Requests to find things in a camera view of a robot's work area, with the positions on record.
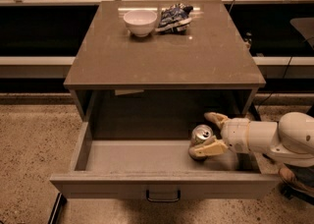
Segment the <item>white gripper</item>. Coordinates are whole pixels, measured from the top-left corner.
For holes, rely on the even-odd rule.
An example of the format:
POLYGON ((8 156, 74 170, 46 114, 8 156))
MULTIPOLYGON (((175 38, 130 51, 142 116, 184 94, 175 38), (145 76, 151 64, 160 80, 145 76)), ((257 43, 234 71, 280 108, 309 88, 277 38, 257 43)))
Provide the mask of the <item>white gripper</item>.
POLYGON ((250 121, 246 118, 229 119, 228 116, 206 112, 207 121, 215 124, 221 130, 221 140, 207 140, 204 143, 192 146, 188 153, 192 158, 206 158, 224 154, 228 148, 236 153, 248 153, 248 130, 250 121))

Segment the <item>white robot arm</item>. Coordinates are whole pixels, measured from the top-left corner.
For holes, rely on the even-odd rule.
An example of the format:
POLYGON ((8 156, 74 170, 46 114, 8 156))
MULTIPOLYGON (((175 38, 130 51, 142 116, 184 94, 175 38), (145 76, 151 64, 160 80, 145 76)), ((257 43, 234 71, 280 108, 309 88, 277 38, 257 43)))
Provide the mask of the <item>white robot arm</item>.
POLYGON ((191 136, 189 155, 193 159, 235 153, 258 152, 275 161, 298 167, 314 165, 314 118, 299 112, 285 114, 279 122, 229 118, 207 112, 205 119, 218 127, 218 139, 210 127, 200 125, 191 136))

